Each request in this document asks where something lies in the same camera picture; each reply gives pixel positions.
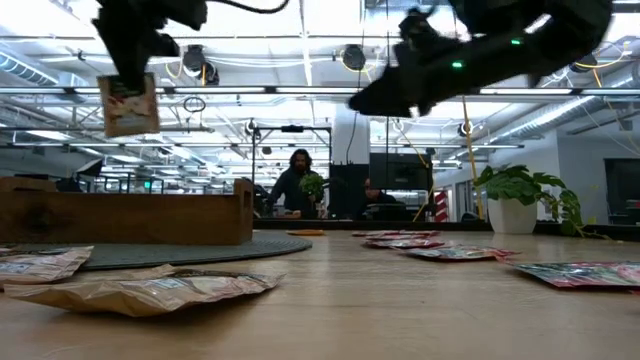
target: crumpled bag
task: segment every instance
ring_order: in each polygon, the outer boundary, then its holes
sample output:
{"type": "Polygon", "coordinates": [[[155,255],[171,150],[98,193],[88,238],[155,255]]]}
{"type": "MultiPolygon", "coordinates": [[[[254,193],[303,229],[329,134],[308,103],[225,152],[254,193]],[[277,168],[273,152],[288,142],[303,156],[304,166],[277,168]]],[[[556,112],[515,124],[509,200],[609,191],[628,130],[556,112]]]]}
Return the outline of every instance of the crumpled bag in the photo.
{"type": "Polygon", "coordinates": [[[164,265],[125,279],[55,285],[7,285],[7,296],[81,313],[115,312],[131,317],[170,313],[274,288],[284,275],[265,276],[164,265]]]}
{"type": "Polygon", "coordinates": [[[393,249],[428,249],[444,245],[443,242],[431,241],[429,239],[408,239],[408,240],[369,240],[362,242],[362,245],[371,248],[393,248],[393,249]]]}
{"type": "Polygon", "coordinates": [[[0,289],[6,284],[44,284],[68,278],[92,250],[93,246],[42,251],[0,248],[0,289]]]}
{"type": "Polygon", "coordinates": [[[381,230],[381,231],[354,231],[353,237],[367,237],[371,240],[406,240],[407,238],[429,238],[438,235],[439,231],[411,231],[411,230],[381,230]]]}

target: green plant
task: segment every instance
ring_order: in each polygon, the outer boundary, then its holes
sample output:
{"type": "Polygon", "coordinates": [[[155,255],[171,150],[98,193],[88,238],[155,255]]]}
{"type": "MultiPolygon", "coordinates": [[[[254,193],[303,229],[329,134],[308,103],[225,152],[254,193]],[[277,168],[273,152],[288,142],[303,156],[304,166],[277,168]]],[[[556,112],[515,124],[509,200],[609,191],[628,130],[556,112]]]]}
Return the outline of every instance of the green plant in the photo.
{"type": "Polygon", "coordinates": [[[522,205],[532,205],[538,201],[551,207],[551,215],[555,221],[561,221],[562,233],[565,235],[590,235],[584,232],[580,201],[578,196],[567,188],[558,177],[545,173],[529,173],[524,165],[493,169],[487,166],[475,182],[476,187],[485,189],[487,197],[492,200],[515,199],[522,205]],[[560,195],[542,190],[543,185],[560,188],[560,195]]]}
{"type": "Polygon", "coordinates": [[[322,186],[325,181],[322,176],[318,174],[305,175],[300,179],[300,189],[306,194],[320,197],[322,195],[322,186]]]}

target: desk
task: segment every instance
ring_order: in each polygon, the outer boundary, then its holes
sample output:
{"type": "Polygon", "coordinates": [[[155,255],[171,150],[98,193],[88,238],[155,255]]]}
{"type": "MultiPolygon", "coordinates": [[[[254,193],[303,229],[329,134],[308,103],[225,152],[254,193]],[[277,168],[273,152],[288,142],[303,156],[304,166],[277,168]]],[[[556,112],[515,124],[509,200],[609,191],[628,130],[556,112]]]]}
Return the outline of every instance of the desk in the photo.
{"type": "MultiPolygon", "coordinates": [[[[637,243],[481,232],[441,239],[525,252],[519,261],[640,260],[637,243]]],[[[288,276],[263,296],[165,318],[76,315],[0,294],[0,358],[638,358],[640,296],[557,291],[497,262],[365,249],[348,232],[313,241],[301,253],[200,266],[288,276]]]]}

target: round gray mat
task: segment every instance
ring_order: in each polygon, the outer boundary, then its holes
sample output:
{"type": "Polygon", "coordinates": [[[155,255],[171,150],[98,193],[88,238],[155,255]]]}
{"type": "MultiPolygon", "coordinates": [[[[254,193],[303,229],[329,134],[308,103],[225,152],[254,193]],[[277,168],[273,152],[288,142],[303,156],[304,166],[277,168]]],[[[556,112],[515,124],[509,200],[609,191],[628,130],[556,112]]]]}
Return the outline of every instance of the round gray mat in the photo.
{"type": "Polygon", "coordinates": [[[237,246],[140,245],[140,244],[20,244],[24,250],[68,246],[95,248],[81,270],[111,270],[188,265],[284,255],[311,248],[312,242],[286,234],[254,233],[253,241],[237,246]]]}

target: yellow cable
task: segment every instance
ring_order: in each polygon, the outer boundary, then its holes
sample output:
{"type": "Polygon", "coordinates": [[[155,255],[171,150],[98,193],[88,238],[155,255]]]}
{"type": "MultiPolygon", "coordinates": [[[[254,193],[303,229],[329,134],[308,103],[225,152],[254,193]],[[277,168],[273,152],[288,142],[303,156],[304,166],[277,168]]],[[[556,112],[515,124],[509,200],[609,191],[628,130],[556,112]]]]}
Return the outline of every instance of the yellow cable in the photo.
{"type": "MultiPolygon", "coordinates": [[[[462,109],[464,110],[464,126],[465,134],[467,135],[467,149],[469,151],[469,161],[471,162],[471,174],[473,175],[473,183],[478,180],[478,172],[476,171],[476,159],[473,155],[473,149],[471,146],[471,124],[469,123],[469,114],[467,112],[467,99],[462,95],[462,109]]],[[[482,195],[480,189],[476,189],[476,202],[478,203],[478,217],[480,220],[484,220],[484,209],[482,206],[482,195]]]]}
{"type": "Polygon", "coordinates": [[[611,62],[608,62],[606,64],[602,64],[602,65],[587,65],[587,64],[581,64],[579,62],[576,62],[575,64],[580,66],[580,67],[587,68],[587,69],[602,69],[602,68],[606,68],[608,66],[615,65],[615,64],[619,63],[620,61],[622,61],[623,58],[624,58],[624,51],[620,51],[620,57],[618,59],[616,59],[614,61],[611,61],[611,62]]]}
{"type": "MultiPolygon", "coordinates": [[[[593,69],[593,77],[596,78],[596,83],[598,84],[598,86],[602,87],[602,81],[600,80],[600,76],[598,76],[598,72],[596,71],[596,69],[593,69]]],[[[607,104],[607,106],[609,106],[609,109],[611,109],[611,111],[613,112],[613,116],[615,116],[616,121],[618,122],[618,126],[620,126],[620,128],[623,129],[624,126],[622,126],[622,121],[620,121],[620,118],[618,117],[618,113],[616,113],[611,103],[606,100],[604,102],[607,104]]],[[[636,142],[633,141],[633,136],[631,136],[631,132],[625,131],[624,133],[627,135],[629,142],[631,143],[631,145],[633,145],[636,151],[640,152],[640,146],[638,146],[638,144],[636,144],[636,142]]]]}
{"type": "MultiPolygon", "coordinates": [[[[402,136],[405,138],[405,140],[407,140],[407,142],[409,143],[409,146],[411,146],[411,148],[415,150],[416,154],[418,154],[418,157],[420,158],[422,165],[424,165],[424,167],[427,168],[427,171],[428,171],[429,164],[427,164],[427,162],[424,161],[422,154],[420,154],[420,150],[418,150],[415,146],[413,146],[413,143],[411,143],[411,140],[409,140],[409,138],[407,137],[407,134],[404,133],[404,131],[400,128],[400,126],[398,126],[398,130],[400,131],[402,136]]],[[[429,203],[429,198],[431,198],[431,195],[433,194],[433,190],[435,189],[435,187],[436,187],[436,180],[433,177],[433,169],[431,169],[431,189],[429,189],[429,192],[427,193],[427,198],[424,200],[424,203],[420,207],[420,210],[418,210],[418,213],[416,214],[416,216],[414,216],[412,222],[416,222],[418,220],[418,217],[422,213],[422,210],[424,210],[424,207],[427,206],[427,204],[429,203]]]]}

